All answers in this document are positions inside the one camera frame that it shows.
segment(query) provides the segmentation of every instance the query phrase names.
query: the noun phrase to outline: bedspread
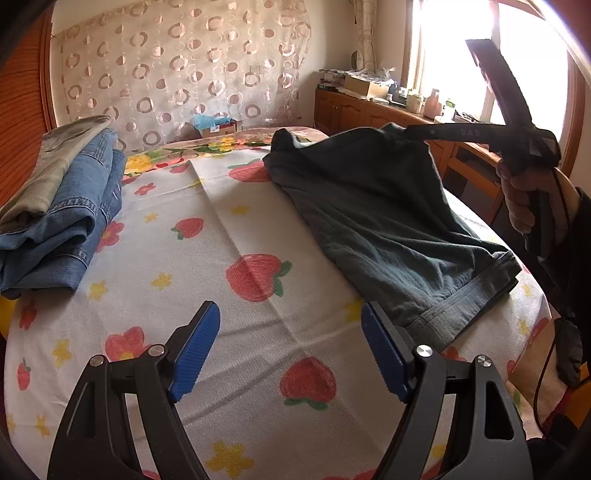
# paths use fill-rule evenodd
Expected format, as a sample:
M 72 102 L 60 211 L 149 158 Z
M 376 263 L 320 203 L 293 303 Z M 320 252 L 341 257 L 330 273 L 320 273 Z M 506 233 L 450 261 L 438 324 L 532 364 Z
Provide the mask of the bedspread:
M 101 352 L 116 361 L 164 343 L 205 300 L 220 306 L 222 326 L 177 408 L 212 480 L 371 477 L 404 406 L 386 389 L 361 331 L 363 299 L 264 170 L 270 135 L 185 142 L 130 158 L 123 209 L 80 288 L 21 299 L 5 403 L 11 441 L 41 479 L 88 359 Z M 448 197 L 478 235 L 501 241 Z M 445 355 L 486 353 L 507 378 L 550 317 L 533 277 L 524 270 L 518 280 Z M 133 395 L 128 410 L 142 467 L 154 472 Z M 446 405 L 447 421 L 450 413 Z M 445 435 L 438 432 L 429 466 L 443 455 Z

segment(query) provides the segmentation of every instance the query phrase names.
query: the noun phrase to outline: sheer curtain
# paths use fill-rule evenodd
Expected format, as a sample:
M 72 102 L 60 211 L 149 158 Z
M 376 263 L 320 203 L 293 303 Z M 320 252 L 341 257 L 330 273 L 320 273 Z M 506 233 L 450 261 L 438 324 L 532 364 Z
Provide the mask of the sheer curtain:
M 374 30 L 378 0 L 354 0 L 357 21 L 357 69 L 375 71 Z
M 53 39 L 58 123 L 110 115 L 128 154 L 176 140 L 196 113 L 293 125 L 310 33 L 303 0 L 151 0 L 104 12 Z

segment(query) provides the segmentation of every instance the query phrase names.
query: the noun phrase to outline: hand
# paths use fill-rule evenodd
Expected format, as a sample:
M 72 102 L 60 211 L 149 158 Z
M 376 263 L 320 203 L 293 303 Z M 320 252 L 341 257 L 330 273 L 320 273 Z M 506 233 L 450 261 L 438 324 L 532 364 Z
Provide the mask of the hand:
M 535 217 L 530 210 L 528 192 L 539 189 L 550 194 L 550 205 L 556 223 L 554 240 L 556 245 L 562 243 L 566 238 L 570 225 L 567 225 L 564 206 L 552 171 L 549 168 L 530 167 L 514 177 L 511 176 L 507 165 L 500 161 L 496 166 L 496 173 L 501 178 L 505 202 L 509 210 L 509 219 L 513 228 L 523 235 L 531 232 L 531 228 L 535 224 Z M 581 198 L 570 180 L 558 169 L 556 169 L 556 176 L 564 194 L 564 201 L 572 224 L 579 211 Z

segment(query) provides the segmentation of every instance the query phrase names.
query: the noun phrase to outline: gray cloth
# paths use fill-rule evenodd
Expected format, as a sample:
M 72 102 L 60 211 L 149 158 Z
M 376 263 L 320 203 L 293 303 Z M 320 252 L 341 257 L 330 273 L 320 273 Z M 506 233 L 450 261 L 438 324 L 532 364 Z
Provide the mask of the gray cloth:
M 33 173 L 0 208 L 0 233 L 24 229 L 45 215 L 74 158 L 110 124 L 110 116 L 96 115 L 43 135 Z
M 365 300 L 442 350 L 521 267 L 452 212 L 428 146 L 400 132 L 358 128 L 304 147 L 282 129 L 264 163 Z

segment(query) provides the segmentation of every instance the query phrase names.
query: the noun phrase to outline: clutter on cabinet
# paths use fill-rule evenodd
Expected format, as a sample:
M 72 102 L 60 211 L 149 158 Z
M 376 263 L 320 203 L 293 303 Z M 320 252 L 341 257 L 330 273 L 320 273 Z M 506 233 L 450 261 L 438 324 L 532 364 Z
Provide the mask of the clutter on cabinet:
M 379 97 L 372 97 L 369 99 L 373 103 L 379 103 L 380 105 L 388 106 L 390 102 L 387 99 L 379 98 Z
M 343 70 L 320 69 L 319 72 L 318 87 L 321 90 L 336 92 L 337 87 L 342 87 L 345 83 L 346 72 Z
M 433 89 L 431 90 L 431 95 L 425 101 L 425 110 L 423 115 L 426 118 L 430 118 L 433 120 L 436 116 L 441 115 L 443 113 L 443 105 L 439 101 L 439 90 Z
M 423 105 L 423 96 L 413 93 L 407 96 L 407 110 L 411 113 L 420 113 Z
M 395 103 L 398 103 L 400 105 L 406 105 L 407 98 L 408 98 L 408 89 L 405 87 L 400 87 L 392 95 L 392 100 Z
M 454 113 L 452 120 L 457 124 L 458 123 L 460 123 L 460 124 L 481 124 L 481 123 L 483 123 L 480 120 L 478 120 L 477 118 L 470 115 L 469 113 L 458 112 L 457 110 Z
M 380 73 L 361 70 L 360 72 L 347 72 L 344 87 L 360 95 L 367 97 L 386 98 L 390 87 L 396 83 L 390 77 L 390 71 L 382 69 Z
M 445 105 L 443 106 L 443 118 L 446 122 L 453 122 L 453 117 L 455 114 L 456 104 L 448 98 L 445 102 Z
M 349 95 L 350 97 L 357 98 L 359 100 L 368 100 L 367 95 L 361 95 L 360 93 L 354 92 L 353 90 L 349 90 L 345 87 L 337 87 L 337 92 L 344 93 L 345 95 Z

